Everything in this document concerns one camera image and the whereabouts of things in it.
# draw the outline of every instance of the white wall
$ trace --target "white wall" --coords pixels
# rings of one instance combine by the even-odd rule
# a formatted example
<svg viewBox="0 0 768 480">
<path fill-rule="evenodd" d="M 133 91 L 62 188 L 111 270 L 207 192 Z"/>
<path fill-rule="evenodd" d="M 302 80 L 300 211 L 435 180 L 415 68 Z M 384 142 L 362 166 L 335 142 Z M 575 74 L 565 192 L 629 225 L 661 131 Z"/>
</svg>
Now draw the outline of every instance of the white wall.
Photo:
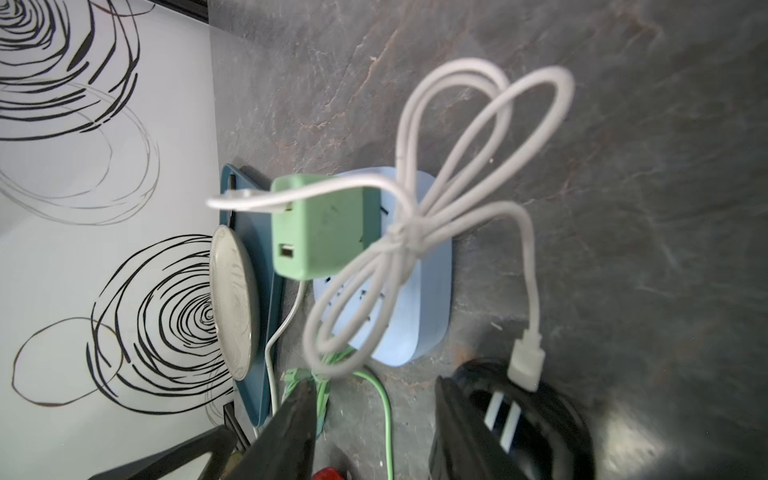
<svg viewBox="0 0 768 480">
<path fill-rule="evenodd" d="M 112 6 L 112 14 L 118 15 L 152 8 L 144 0 L 128 1 L 130 10 L 126 0 L 91 4 L 107 10 Z M 0 62 L 4 63 L 0 77 L 17 78 L 0 85 L 0 137 L 5 139 L 0 141 L 0 465 L 5 478 L 87 478 L 212 426 L 210 408 L 170 415 L 133 410 L 187 409 L 231 387 L 226 368 L 217 361 L 217 345 L 210 344 L 215 336 L 205 297 L 204 237 L 185 237 L 182 240 L 191 241 L 154 258 L 162 249 L 145 251 L 110 282 L 121 264 L 140 250 L 175 236 L 210 235 L 217 224 L 217 212 L 203 203 L 218 192 L 208 27 L 162 7 L 144 15 L 115 17 L 75 0 L 35 4 L 22 0 L 22 4 L 32 22 L 44 25 L 43 33 L 49 31 L 50 45 L 8 50 L 9 38 L 29 34 L 9 27 L 14 12 L 6 11 L 6 17 L 0 18 Z M 46 59 L 64 45 L 58 36 L 67 31 L 61 20 L 65 15 L 35 13 L 33 5 L 48 5 L 51 12 L 69 15 L 69 47 L 59 58 Z M 68 70 L 79 46 L 88 40 L 91 16 L 91 48 Z M 57 23 L 51 31 L 50 25 Z M 107 66 L 88 84 L 111 45 L 115 52 Z M 141 54 L 131 72 L 138 75 L 121 82 L 138 45 Z M 36 58 L 40 61 L 19 65 Z M 68 78 L 86 61 L 89 64 L 82 73 Z M 40 73 L 41 66 L 57 62 Z M 65 81 L 50 91 L 29 93 L 35 89 L 32 81 L 62 78 Z M 121 83 L 127 85 L 126 91 L 134 85 L 132 95 L 109 122 L 97 122 L 95 130 L 15 140 L 51 136 L 88 124 L 114 103 L 112 99 L 127 98 L 120 95 Z M 105 94 L 115 85 L 111 94 Z M 56 96 L 83 88 L 83 98 L 56 105 Z M 45 108 L 9 108 L 31 104 Z M 32 117 L 51 118 L 30 121 Z M 162 283 L 167 277 L 173 281 Z M 144 298 L 153 288 L 154 296 Z M 121 304 L 115 308 L 110 302 L 121 293 Z M 162 305 L 168 306 L 163 316 Z M 140 312 L 146 306 L 146 318 L 142 318 Z M 51 326 L 72 317 L 79 318 Z M 113 333 L 115 323 L 131 362 L 121 353 Z M 163 346 L 161 329 L 172 347 Z M 160 387 L 142 392 L 128 383 L 147 389 L 150 384 L 133 367 L 151 376 L 147 365 L 153 364 L 152 355 L 141 362 L 142 355 L 131 350 L 141 349 L 147 340 L 157 357 L 171 364 L 163 366 L 156 359 L 154 365 L 173 379 L 151 377 Z M 103 357 L 94 353 L 97 341 Z M 109 379 L 112 400 L 94 391 L 89 360 Z M 209 369 L 200 367 L 206 362 Z M 183 371 L 194 366 L 198 370 Z M 116 372 L 121 377 L 113 376 Z M 201 382 L 204 376 L 196 375 L 200 372 L 226 382 L 207 392 L 213 383 Z M 185 383 L 197 386 L 185 387 Z M 92 391 L 67 405 L 39 405 L 66 403 Z M 166 397 L 159 392 L 190 395 Z"/>
</svg>

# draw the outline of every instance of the power outlet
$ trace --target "power outlet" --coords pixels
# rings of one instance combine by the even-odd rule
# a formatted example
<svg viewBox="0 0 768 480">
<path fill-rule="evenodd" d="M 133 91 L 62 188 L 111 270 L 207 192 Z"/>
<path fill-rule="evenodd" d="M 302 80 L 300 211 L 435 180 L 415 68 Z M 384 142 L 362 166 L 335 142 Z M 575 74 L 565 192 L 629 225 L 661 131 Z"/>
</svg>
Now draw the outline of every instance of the power outlet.
<svg viewBox="0 0 768 480">
<path fill-rule="evenodd" d="M 340 174 L 376 173 L 395 178 L 395 169 L 392 167 L 363 168 Z M 431 175 L 417 173 L 416 196 L 421 198 L 435 181 Z M 392 222 L 395 211 L 395 199 L 391 194 L 381 193 L 381 231 Z M 427 353 L 433 346 L 440 343 L 448 330 L 448 321 L 451 308 L 451 282 L 452 282 L 452 253 L 451 241 L 447 240 L 438 245 L 426 257 L 418 260 L 410 278 L 400 290 L 392 317 L 379 346 L 373 352 L 372 357 L 389 366 L 400 366 L 410 360 Z M 325 292 L 332 277 L 323 277 L 314 280 L 313 290 L 315 301 Z M 349 299 L 342 310 L 333 333 L 340 333 L 352 319 L 363 298 L 370 291 L 370 281 L 365 282 Z M 373 328 L 373 320 L 381 313 L 385 293 L 379 295 L 376 304 L 371 310 L 369 321 L 364 322 L 357 334 L 349 344 L 359 348 Z M 329 302 L 323 319 L 328 315 L 331 306 L 340 296 L 337 292 Z"/>
</svg>

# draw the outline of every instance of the usb port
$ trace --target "usb port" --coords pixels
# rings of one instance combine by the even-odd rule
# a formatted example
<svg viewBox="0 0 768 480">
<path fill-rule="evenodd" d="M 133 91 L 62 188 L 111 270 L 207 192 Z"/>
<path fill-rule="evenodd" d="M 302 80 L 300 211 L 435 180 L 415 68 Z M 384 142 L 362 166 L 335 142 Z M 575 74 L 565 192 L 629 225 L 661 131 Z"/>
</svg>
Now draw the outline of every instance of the usb port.
<svg viewBox="0 0 768 480">
<path fill-rule="evenodd" d="M 293 258 L 293 245 L 288 245 L 286 243 L 281 243 L 280 244 L 280 256 L 281 257 Z"/>
</svg>

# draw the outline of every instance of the green charger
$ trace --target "green charger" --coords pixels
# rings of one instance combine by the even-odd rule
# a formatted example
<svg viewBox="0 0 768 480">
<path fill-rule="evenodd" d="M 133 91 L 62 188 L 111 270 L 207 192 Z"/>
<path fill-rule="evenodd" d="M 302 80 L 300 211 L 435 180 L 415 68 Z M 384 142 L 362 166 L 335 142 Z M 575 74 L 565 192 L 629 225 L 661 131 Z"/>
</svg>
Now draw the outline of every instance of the green charger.
<svg viewBox="0 0 768 480">
<path fill-rule="evenodd" d="M 327 180 L 324 175 L 294 174 L 276 178 L 279 192 Z M 291 202 L 272 214 L 272 258 L 279 275 L 312 280 L 338 273 L 381 237 L 381 193 L 349 188 Z"/>
</svg>

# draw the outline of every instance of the blue tray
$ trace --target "blue tray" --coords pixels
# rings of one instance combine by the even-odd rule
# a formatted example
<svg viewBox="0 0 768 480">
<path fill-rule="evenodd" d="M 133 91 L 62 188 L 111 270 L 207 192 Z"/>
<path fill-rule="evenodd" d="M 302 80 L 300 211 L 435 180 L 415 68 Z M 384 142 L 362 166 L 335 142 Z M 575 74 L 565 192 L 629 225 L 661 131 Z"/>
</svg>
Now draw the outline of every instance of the blue tray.
<svg viewBox="0 0 768 480">
<path fill-rule="evenodd" d="M 221 193 L 229 189 L 263 188 L 256 185 L 243 172 L 232 165 L 221 169 Z M 270 383 L 266 378 L 264 347 L 275 333 L 281 320 L 283 305 L 283 278 L 275 273 L 272 264 L 272 219 L 269 214 L 236 212 L 231 219 L 237 236 L 243 241 L 256 274 L 259 290 L 260 334 L 259 346 L 253 358 L 250 371 L 245 379 L 237 382 L 237 389 L 243 397 L 245 410 L 254 426 L 261 426 L 270 413 Z M 222 211 L 219 224 L 230 223 L 230 212 Z M 275 349 L 272 360 L 275 360 Z"/>
</svg>

